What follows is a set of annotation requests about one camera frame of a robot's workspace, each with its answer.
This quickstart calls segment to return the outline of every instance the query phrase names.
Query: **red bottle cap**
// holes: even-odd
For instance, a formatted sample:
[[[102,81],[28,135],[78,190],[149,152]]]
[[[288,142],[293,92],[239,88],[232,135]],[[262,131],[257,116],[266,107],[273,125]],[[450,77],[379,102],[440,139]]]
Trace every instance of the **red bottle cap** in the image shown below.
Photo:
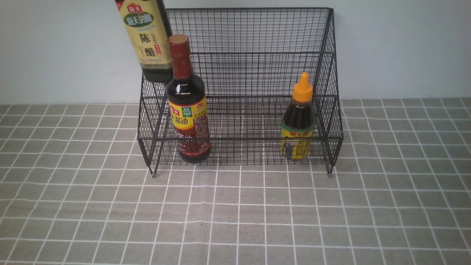
[[[190,57],[190,40],[184,34],[175,34],[168,38],[170,56],[174,60],[184,60]]]

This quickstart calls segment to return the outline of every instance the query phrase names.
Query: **yellow cap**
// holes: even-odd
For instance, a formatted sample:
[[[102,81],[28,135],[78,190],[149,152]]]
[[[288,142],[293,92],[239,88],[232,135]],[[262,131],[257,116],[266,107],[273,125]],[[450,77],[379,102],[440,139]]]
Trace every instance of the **yellow cap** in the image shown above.
[[[301,74],[299,82],[294,85],[293,99],[298,102],[308,102],[312,99],[312,85],[309,83],[309,74]]]

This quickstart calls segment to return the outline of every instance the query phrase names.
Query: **bottle label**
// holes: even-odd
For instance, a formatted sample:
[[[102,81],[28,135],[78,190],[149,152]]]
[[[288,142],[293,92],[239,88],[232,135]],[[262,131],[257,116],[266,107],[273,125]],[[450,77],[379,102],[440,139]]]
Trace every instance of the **bottle label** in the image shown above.
[[[209,138],[206,97],[193,105],[178,105],[169,100],[175,134],[181,139]],[[211,143],[208,140],[179,141],[178,149],[187,156],[204,154]]]
[[[307,157],[311,151],[310,138],[312,137],[313,131],[314,128],[294,130],[283,122],[281,134],[281,137],[283,137],[283,140],[281,140],[281,151],[283,156],[287,159],[303,159]],[[289,139],[298,137],[305,137],[308,139]]]
[[[172,60],[167,33],[155,0],[116,2],[141,67],[169,69]]]

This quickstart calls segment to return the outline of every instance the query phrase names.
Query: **bottle cap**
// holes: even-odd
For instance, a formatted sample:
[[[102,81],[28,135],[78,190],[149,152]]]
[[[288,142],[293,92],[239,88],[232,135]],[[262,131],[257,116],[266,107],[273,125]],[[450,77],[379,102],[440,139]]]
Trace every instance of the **bottle cap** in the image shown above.
[[[184,60],[190,57],[190,40],[184,34],[175,34],[167,39],[170,56],[174,60]]]
[[[293,99],[298,102],[308,102],[312,99],[312,85],[309,83],[309,74],[301,74],[299,82],[294,85]]]

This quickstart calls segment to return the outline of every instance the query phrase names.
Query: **wire mesh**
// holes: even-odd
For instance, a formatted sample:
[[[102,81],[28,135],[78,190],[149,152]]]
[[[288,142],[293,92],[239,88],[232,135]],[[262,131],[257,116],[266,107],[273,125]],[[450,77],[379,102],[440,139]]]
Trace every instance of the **wire mesh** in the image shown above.
[[[195,74],[205,82],[211,155],[202,165],[326,164],[343,140],[333,10],[169,9],[173,33],[189,36]],[[310,74],[316,113],[311,151],[281,153],[281,121],[293,85]],[[138,141],[147,166],[186,165],[176,151],[165,85],[142,79]]]

